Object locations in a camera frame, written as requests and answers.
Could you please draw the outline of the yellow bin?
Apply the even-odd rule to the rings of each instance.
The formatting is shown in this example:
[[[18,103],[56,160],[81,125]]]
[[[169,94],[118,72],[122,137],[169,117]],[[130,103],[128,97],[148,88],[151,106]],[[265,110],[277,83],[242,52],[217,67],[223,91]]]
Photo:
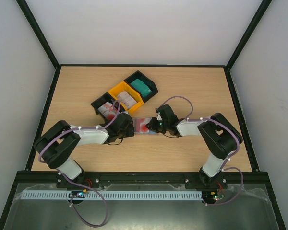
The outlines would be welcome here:
[[[108,93],[114,99],[119,100],[122,107],[129,114],[134,113],[144,104],[140,94],[124,81],[110,89]]]

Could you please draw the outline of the white pink card stack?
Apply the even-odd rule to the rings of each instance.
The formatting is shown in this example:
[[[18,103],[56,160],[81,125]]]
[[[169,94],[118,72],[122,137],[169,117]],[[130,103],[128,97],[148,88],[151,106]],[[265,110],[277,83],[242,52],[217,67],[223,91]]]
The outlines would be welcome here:
[[[137,101],[129,95],[126,91],[122,91],[117,95],[117,99],[126,107],[127,110],[131,109],[137,104]]]

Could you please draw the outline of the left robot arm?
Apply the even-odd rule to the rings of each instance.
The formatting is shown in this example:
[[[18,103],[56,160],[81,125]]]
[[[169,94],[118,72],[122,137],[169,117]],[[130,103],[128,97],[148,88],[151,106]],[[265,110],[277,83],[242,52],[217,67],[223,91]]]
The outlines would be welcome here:
[[[110,122],[98,126],[70,126],[65,120],[58,121],[35,141],[34,148],[41,163],[74,180],[84,172],[71,158],[76,147],[88,144],[114,145],[117,140],[133,136],[132,117],[123,112]]]

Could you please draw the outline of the black bin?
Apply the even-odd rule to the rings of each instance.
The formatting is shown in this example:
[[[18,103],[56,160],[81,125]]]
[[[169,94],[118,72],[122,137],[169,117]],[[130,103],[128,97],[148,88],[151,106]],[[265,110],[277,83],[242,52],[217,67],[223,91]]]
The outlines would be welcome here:
[[[111,121],[117,112],[118,104],[113,105],[115,101],[116,99],[107,92],[93,101],[91,106],[94,108],[95,113],[107,122]]]
[[[125,78],[124,82],[140,94],[144,103],[158,93],[156,84],[139,70]]]

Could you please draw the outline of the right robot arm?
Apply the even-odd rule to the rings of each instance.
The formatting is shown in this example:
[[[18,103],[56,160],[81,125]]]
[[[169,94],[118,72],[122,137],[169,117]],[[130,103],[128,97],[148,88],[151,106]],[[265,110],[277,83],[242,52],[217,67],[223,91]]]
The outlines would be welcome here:
[[[221,114],[211,117],[190,119],[178,118],[172,108],[162,105],[156,109],[157,117],[152,117],[146,127],[153,132],[174,137],[201,136],[210,150],[210,155],[199,170],[202,186],[209,188],[216,183],[216,176],[235,155],[243,142],[239,131]]]

